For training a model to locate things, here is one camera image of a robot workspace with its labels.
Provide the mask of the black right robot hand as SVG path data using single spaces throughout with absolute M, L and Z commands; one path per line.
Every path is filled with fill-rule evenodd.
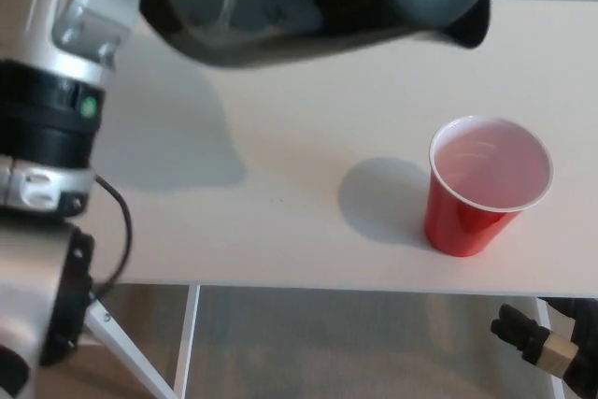
M 515 347 L 521 359 L 559 378 L 579 398 L 597 396 L 597 301 L 590 298 L 545 297 L 549 306 L 572 319 L 574 329 L 563 337 L 503 304 L 491 332 Z

